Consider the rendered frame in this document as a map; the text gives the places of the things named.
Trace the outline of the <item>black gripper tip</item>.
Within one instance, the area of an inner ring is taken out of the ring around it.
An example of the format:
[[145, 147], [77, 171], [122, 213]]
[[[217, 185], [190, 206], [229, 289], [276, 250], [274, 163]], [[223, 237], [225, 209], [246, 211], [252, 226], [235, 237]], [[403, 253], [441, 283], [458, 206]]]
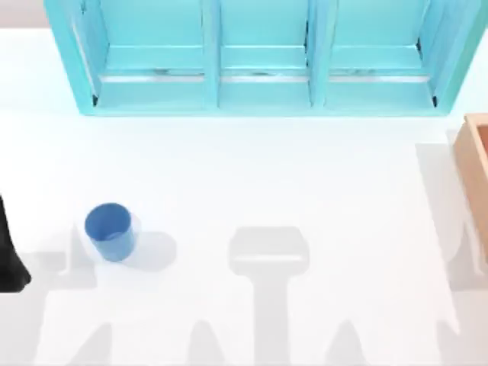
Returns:
[[0, 195], [0, 293], [20, 293], [31, 282], [31, 274], [17, 254]]

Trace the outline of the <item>blue cup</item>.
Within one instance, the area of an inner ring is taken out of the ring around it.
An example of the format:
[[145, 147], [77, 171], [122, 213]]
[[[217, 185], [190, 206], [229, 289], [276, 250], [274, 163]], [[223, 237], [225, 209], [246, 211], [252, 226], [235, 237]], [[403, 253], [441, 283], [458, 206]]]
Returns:
[[109, 262], [124, 261], [135, 247], [131, 214], [118, 203], [104, 203], [93, 208], [85, 218], [85, 233]]

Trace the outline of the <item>light blue rack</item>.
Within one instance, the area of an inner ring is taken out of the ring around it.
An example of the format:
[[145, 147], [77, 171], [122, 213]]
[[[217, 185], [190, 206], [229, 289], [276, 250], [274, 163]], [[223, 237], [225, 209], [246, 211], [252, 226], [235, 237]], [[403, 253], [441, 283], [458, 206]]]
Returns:
[[89, 116], [442, 116], [488, 0], [43, 0]]

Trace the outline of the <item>salmon-coloured shallow box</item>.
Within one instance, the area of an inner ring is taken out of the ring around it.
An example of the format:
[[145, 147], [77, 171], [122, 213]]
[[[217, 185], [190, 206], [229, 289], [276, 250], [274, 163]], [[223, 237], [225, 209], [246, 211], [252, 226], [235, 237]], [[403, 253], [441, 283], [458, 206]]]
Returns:
[[464, 115], [454, 141], [454, 159], [488, 264], [488, 113]]

